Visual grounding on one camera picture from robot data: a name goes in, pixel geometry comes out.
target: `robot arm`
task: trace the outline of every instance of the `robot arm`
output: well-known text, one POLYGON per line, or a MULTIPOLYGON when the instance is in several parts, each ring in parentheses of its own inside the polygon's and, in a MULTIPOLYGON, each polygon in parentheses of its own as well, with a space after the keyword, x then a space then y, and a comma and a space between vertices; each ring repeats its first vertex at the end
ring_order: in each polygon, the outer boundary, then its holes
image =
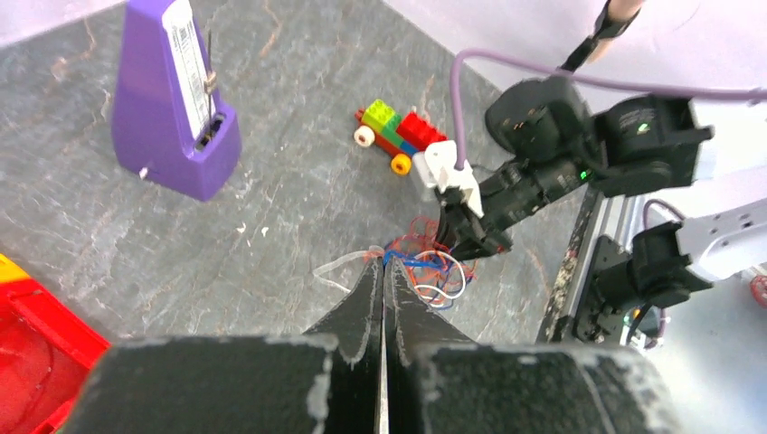
POLYGON ((437 242, 458 260, 509 251, 508 228, 583 184, 607 197, 691 185, 700 143, 713 136, 688 99, 641 96, 593 116, 565 77, 518 83, 485 120, 515 157, 482 183, 452 168, 452 142, 413 158, 440 203, 437 242))
POLYGON ((652 307, 687 301, 718 280, 767 261, 767 199, 715 215, 668 222, 637 234, 633 252, 601 236, 577 306, 554 340, 630 341, 652 307), (627 312, 639 315, 628 333, 627 312))

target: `metronome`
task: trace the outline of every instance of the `metronome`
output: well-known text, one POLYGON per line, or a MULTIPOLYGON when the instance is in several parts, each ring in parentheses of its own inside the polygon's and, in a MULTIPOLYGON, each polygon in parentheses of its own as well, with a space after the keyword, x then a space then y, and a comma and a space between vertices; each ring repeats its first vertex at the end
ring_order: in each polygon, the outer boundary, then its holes
POLYGON ((203 202, 226 184, 242 149, 210 45, 189 0, 128 0, 112 111, 119 163, 203 202))

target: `tangled wires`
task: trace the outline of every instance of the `tangled wires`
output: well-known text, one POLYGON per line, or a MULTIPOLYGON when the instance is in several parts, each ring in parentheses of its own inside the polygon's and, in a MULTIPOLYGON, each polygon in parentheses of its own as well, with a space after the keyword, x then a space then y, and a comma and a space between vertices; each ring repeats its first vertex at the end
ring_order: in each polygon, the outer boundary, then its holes
POLYGON ((476 265, 458 262, 450 255, 450 249, 436 243, 437 225, 436 221, 417 217, 411 222, 407 234, 385 248, 371 246, 368 250, 346 254, 315 269, 314 276, 330 286, 349 292, 348 288, 322 275, 357 258, 365 261, 383 258, 384 265, 392 258, 399 258, 408 271, 416 294, 434 309, 450 309, 454 300, 463 295, 474 279, 476 265))

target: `gray marble floor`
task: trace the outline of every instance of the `gray marble floor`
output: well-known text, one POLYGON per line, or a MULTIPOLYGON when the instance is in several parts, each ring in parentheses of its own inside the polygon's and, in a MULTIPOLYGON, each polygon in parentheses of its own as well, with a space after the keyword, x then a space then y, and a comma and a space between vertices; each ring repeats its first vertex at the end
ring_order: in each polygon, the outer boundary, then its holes
MULTIPOLYGON (((343 297, 311 271, 403 234, 417 203, 351 140, 375 98, 451 134, 452 56, 378 0, 193 1, 237 110, 241 162, 198 203, 121 169, 109 108, 124 9, 0 52, 0 249, 111 339, 301 332, 343 297)), ((498 91, 463 75, 469 157, 505 158, 481 122, 498 91)), ((483 342, 532 342, 582 193, 515 228, 445 314, 483 342)), ((329 277, 355 280, 359 263, 329 277)))

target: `red lego brick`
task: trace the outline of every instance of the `red lego brick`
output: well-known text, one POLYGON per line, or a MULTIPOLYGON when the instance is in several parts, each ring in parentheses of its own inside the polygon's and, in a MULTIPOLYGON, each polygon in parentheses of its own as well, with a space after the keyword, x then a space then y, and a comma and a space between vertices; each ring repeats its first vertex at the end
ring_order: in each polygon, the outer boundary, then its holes
POLYGON ((12 355, 0 363, 0 432, 59 429, 108 349, 109 342, 38 282, 0 284, 0 350, 12 355))
POLYGON ((414 111, 408 113, 405 119, 402 120, 400 126, 397 127, 397 134, 421 152, 425 151, 426 146, 432 143, 443 142, 448 139, 447 136, 429 122, 420 118, 414 111))

